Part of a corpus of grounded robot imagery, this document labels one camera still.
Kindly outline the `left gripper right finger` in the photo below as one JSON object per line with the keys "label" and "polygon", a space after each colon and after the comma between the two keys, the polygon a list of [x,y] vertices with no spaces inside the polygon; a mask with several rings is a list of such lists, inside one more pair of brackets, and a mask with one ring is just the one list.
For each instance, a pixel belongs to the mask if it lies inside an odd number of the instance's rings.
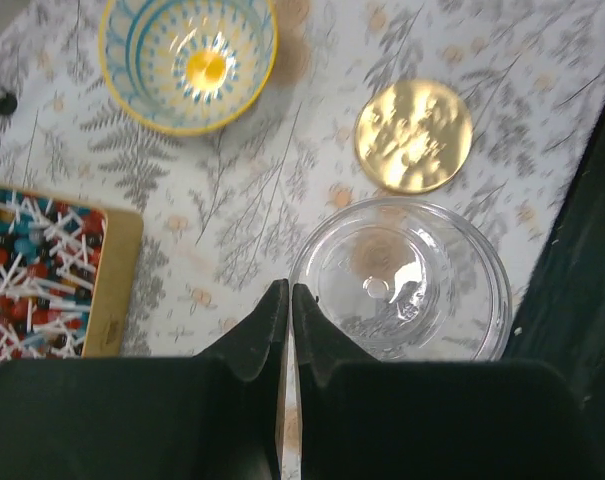
{"label": "left gripper right finger", "polygon": [[590,440],[560,376],[531,361],[382,362],[297,284],[306,479],[586,479]]}

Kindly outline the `gold tin with lollipops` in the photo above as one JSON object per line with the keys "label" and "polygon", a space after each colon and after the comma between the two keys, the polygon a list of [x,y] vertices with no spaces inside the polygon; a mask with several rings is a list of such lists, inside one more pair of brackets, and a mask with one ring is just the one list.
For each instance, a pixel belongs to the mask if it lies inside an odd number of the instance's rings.
{"label": "gold tin with lollipops", "polygon": [[117,355],[143,227],[133,211],[0,184],[0,364]]}

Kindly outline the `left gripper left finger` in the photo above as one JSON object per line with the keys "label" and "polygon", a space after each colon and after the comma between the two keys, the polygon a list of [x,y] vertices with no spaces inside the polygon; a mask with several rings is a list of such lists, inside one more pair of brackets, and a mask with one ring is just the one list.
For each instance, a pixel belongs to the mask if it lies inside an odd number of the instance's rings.
{"label": "left gripper left finger", "polygon": [[0,479],[277,479],[288,283],[192,357],[0,366]]}

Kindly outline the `clear glass jar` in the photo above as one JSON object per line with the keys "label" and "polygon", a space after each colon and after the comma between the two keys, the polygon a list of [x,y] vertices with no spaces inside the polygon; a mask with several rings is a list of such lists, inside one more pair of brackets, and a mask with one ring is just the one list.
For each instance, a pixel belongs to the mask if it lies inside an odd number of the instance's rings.
{"label": "clear glass jar", "polygon": [[497,360],[513,321],[490,242],[455,212],[408,197],[363,200],[322,221],[290,278],[384,361]]}

